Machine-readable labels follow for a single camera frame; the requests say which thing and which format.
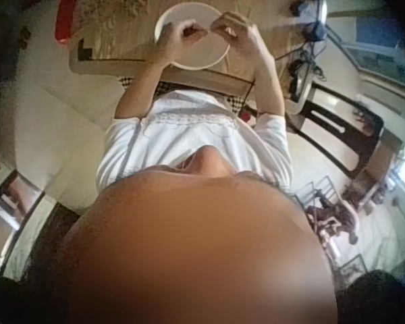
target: white shirt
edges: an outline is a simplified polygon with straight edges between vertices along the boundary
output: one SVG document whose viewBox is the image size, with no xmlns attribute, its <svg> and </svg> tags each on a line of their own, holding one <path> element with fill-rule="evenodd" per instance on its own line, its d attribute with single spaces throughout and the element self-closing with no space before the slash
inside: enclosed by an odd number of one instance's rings
<svg viewBox="0 0 405 324">
<path fill-rule="evenodd" d="M 222 101 L 177 90 L 156 100 L 145 118 L 114 119 L 98 168 L 98 190 L 152 165 L 178 165 L 204 145 L 216 147 L 238 172 L 256 172 L 288 189 L 292 164 L 285 118 L 264 114 L 252 129 Z"/>
</svg>

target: floor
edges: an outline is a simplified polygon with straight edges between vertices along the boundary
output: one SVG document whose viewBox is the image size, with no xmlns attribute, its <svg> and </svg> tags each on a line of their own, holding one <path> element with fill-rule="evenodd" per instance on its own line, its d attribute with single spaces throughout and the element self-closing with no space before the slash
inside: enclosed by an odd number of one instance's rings
<svg viewBox="0 0 405 324">
<path fill-rule="evenodd" d="M 32 37 L 20 55 L 17 78 L 0 101 L 0 146 L 8 165 L 65 207 L 81 213 L 97 196 L 95 175 L 104 135 L 123 88 L 114 77 L 70 71 L 67 48 L 53 37 L 57 4 L 56 0 L 42 2 L 26 12 Z M 312 131 L 312 125 L 306 127 Z M 348 178 L 308 142 L 295 134 L 288 134 L 288 142 L 294 167 L 292 190 L 326 175 L 338 191 L 348 184 Z M 346 151 L 337 153 L 349 157 Z M 346 260 L 355 252 L 364 253 L 340 245 Z"/>
</svg>

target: table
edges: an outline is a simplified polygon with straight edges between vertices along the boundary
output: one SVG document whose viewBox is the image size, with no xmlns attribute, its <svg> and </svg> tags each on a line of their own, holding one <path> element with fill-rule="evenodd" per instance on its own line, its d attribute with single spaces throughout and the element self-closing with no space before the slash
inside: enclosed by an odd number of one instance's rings
<svg viewBox="0 0 405 324">
<path fill-rule="evenodd" d="M 105 2 L 105 0 L 80 0 Z M 102 18 L 87 23 L 84 32 L 75 32 L 70 45 L 70 68 L 79 74 L 102 74 L 110 76 L 134 76 L 141 68 L 144 58 L 153 46 L 156 21 L 171 6 L 186 2 L 182 0 L 128 0 L 124 3 L 138 4 L 138 8 L 109 9 Z M 267 47 L 274 57 L 279 57 L 304 43 L 302 27 L 315 21 L 317 6 L 324 1 L 310 3 L 306 13 L 295 18 L 290 13 L 293 0 L 200 0 L 219 11 L 236 11 L 255 22 Z M 74 16 L 81 21 L 81 9 Z M 277 61 L 277 70 L 283 93 L 288 98 L 291 78 L 286 69 L 288 58 Z M 244 96 L 253 80 L 253 70 L 234 51 L 230 50 L 224 60 L 201 71 L 186 71 L 176 67 L 165 69 L 161 79 L 227 95 Z"/>
</svg>

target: white bowl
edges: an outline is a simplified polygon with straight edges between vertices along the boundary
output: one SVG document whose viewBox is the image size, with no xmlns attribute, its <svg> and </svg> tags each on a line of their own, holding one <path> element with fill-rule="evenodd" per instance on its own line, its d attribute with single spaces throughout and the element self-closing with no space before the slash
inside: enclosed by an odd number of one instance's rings
<svg viewBox="0 0 405 324">
<path fill-rule="evenodd" d="M 169 22 L 195 19 L 197 24 L 209 30 L 211 23 L 220 15 L 218 10 L 205 3 L 185 2 L 174 5 L 165 11 L 157 21 L 155 40 L 159 39 L 162 27 Z M 173 65 L 185 70 L 207 69 L 219 63 L 227 55 L 228 49 L 230 49 L 230 45 L 222 37 L 210 32 L 192 45 L 179 60 L 173 62 Z"/>
</svg>

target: red object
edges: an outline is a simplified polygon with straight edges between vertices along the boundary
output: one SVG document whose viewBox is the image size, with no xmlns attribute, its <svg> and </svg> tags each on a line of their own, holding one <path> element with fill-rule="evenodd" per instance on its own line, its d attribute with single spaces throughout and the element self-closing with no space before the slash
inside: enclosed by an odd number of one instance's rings
<svg viewBox="0 0 405 324">
<path fill-rule="evenodd" d="M 249 122 L 250 121 L 250 114 L 247 112 L 247 111 L 245 111 L 244 113 L 242 113 L 241 115 L 240 115 L 240 119 L 243 121 L 243 122 L 245 122 L 245 123 L 247 123 L 247 122 Z"/>
<path fill-rule="evenodd" d="M 55 39 L 60 44 L 66 45 L 71 36 L 72 18 L 76 0 L 61 0 L 55 22 Z"/>
</svg>

